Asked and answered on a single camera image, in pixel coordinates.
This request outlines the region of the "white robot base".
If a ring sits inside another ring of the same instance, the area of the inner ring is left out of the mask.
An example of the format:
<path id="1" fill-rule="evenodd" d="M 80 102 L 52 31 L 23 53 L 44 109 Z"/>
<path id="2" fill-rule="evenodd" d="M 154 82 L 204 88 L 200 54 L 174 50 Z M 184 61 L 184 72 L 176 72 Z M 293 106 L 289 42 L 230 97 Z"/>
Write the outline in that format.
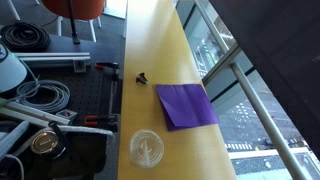
<path id="1" fill-rule="evenodd" d="M 3 44 L 0 44 L 0 92 L 9 91 L 21 84 L 27 76 L 22 62 Z"/>

